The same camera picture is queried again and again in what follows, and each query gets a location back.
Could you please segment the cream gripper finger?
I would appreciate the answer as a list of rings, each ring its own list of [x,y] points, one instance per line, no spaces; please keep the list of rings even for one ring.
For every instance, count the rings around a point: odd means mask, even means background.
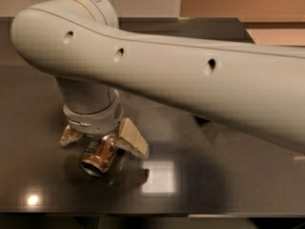
[[[132,155],[145,159],[149,156],[149,145],[129,118],[123,118],[119,126],[117,146]]]
[[[83,135],[75,131],[70,125],[67,125],[60,138],[60,145],[65,147],[70,143],[79,140]]]

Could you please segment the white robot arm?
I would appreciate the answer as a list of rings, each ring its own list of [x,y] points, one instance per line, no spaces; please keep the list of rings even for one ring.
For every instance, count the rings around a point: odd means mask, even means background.
[[[108,0],[52,0],[20,11],[11,40],[65,99],[62,142],[123,132],[117,146],[146,156],[123,116],[126,91],[297,152],[305,146],[305,51],[301,48],[122,31]]]

